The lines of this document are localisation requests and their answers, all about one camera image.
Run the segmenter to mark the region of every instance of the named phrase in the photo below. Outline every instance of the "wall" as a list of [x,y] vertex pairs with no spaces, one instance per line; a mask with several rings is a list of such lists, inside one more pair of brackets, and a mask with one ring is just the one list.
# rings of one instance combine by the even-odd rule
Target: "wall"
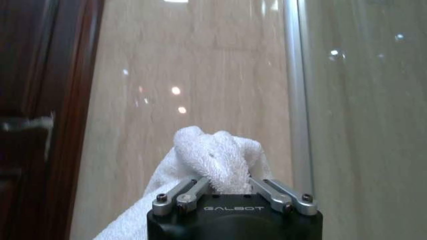
[[105,1],[70,239],[141,197],[191,125],[257,140],[292,185],[285,68],[281,1]]

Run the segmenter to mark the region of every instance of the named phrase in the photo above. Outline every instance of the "metal bolt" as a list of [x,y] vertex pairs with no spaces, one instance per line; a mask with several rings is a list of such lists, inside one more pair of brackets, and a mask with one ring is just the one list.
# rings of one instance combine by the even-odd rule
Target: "metal bolt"
[[177,213],[180,214],[180,215],[183,215],[183,214],[185,214],[187,213],[187,206],[184,206],[184,205],[177,205]]
[[283,206],[283,213],[284,214],[289,214],[293,210],[293,206],[292,206],[292,203],[287,202]]
[[165,195],[164,193],[160,193],[156,198],[159,203],[164,203],[168,200],[168,195]]
[[301,200],[307,203],[312,203],[313,202],[313,196],[311,196],[309,194],[304,193],[301,195]]

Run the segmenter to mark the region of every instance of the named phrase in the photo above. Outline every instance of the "wooden door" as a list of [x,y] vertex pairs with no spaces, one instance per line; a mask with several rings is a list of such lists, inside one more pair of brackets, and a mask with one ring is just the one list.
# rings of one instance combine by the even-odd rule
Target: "wooden door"
[[66,239],[104,0],[0,0],[0,240]]

